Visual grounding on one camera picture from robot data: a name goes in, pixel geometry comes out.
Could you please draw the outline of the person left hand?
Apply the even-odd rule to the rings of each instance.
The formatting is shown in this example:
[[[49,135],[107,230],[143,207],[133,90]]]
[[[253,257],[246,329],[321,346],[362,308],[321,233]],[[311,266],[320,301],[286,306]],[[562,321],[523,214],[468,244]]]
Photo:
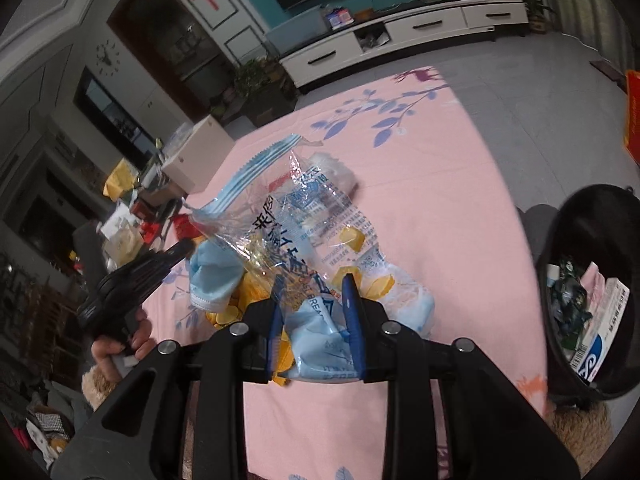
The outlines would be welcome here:
[[[136,312],[138,328],[130,337],[128,346],[134,352],[138,361],[143,360],[157,345],[152,337],[152,323],[148,314],[142,308]],[[126,350],[126,344],[121,344],[107,336],[99,336],[91,345],[91,354],[96,361],[104,377],[109,382],[120,382],[122,374],[119,373],[113,361],[113,356],[120,356]]]

